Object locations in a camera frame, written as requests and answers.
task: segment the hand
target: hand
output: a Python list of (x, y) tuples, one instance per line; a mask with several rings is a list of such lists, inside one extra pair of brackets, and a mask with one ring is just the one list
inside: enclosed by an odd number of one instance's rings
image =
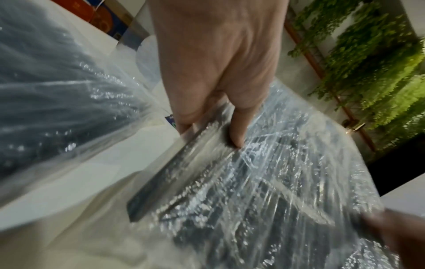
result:
[(268, 95), (288, 0), (150, 0), (162, 79), (180, 133), (222, 97), (236, 107), (230, 138), (242, 147)]
[(386, 210), (364, 217), (371, 230), (397, 253), (406, 269), (425, 268), (425, 220)]

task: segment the copper pipe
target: copper pipe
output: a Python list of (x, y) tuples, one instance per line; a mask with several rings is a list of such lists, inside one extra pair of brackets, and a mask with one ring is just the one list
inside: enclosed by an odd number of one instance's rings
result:
[[(287, 19), (285, 20), (285, 25), (284, 26), (285, 26), (285, 30), (291, 36), (292, 40), (296, 44), (299, 44), (301, 42), (301, 37), (299, 36), (299, 34), (297, 33), (297, 31), (294, 29), (294, 27), (292, 26), (292, 24)], [(323, 79), (325, 77), (325, 71), (319, 65), (319, 63), (314, 58), (314, 56), (309, 51), (304, 52), (303, 55), (307, 59), (307, 61), (311, 65), (311, 67), (314, 69), (314, 71), (316, 72), (316, 74), (319, 76), (319, 78), (320, 79)], [(332, 96), (335, 98), (335, 100), (338, 103), (338, 105), (341, 105), (341, 103), (342, 103), (341, 99), (338, 96), (336, 96), (335, 94), (332, 94)], [(354, 116), (353, 112), (349, 108), (347, 108), (344, 105), (341, 106), (341, 107), (342, 107), (343, 111), (345, 112), (345, 114), (347, 115), (347, 117), (351, 121), (356, 120), (356, 117)], [(371, 149), (371, 151), (372, 152), (376, 152), (376, 146), (373, 143), (371, 137), (366, 133), (366, 131), (364, 129), (360, 129), (359, 130), (359, 133), (360, 133), (360, 136), (363, 138), (364, 142)]]

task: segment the crinkled plastic film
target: crinkled plastic film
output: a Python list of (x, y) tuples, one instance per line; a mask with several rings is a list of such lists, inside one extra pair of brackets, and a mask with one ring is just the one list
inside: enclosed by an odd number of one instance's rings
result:
[(154, 177), (101, 195), (55, 248), (132, 268), (398, 267), (360, 221), (382, 205), (342, 127), (279, 82), (240, 150), (228, 141), (231, 114), (220, 105)]
[(0, 1), (0, 201), (131, 135), (154, 111), (139, 84), (40, 4)]

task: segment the human hand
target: human hand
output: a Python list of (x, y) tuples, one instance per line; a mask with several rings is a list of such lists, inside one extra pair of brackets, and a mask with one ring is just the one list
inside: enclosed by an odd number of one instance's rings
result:
[(288, 0), (150, 0), (163, 83), (180, 133), (222, 97), (242, 147), (268, 95)]
[(391, 251), (400, 256), (406, 269), (425, 268), (425, 220), (386, 210), (365, 216), (372, 232), (380, 235)]

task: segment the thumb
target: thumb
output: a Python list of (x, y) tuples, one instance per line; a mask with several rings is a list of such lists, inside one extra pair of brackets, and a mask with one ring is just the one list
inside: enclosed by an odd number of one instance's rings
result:
[(230, 139), (236, 147), (241, 148), (245, 143), (248, 126), (260, 108), (261, 103), (250, 108), (235, 108), (230, 121)]

